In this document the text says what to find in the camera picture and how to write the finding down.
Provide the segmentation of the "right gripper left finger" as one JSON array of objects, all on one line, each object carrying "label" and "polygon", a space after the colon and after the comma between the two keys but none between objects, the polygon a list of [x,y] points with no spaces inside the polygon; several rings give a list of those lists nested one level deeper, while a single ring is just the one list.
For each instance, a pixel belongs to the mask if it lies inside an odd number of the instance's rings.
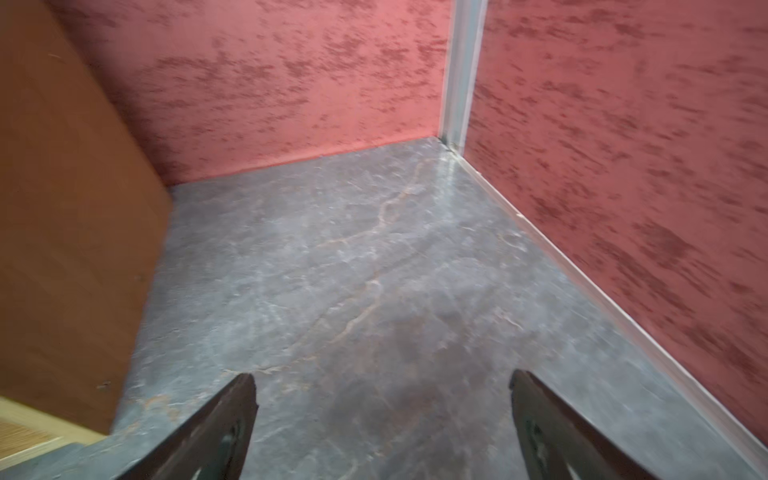
[{"label": "right gripper left finger", "polygon": [[241,373],[121,479],[238,479],[258,412],[257,388]]}]

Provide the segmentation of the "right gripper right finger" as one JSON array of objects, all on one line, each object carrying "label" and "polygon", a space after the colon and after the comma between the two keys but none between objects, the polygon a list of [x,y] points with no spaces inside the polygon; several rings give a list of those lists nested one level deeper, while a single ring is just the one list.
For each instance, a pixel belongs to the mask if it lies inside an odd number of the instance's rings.
[{"label": "right gripper right finger", "polygon": [[509,383],[512,418],[530,479],[653,479],[532,372]]}]

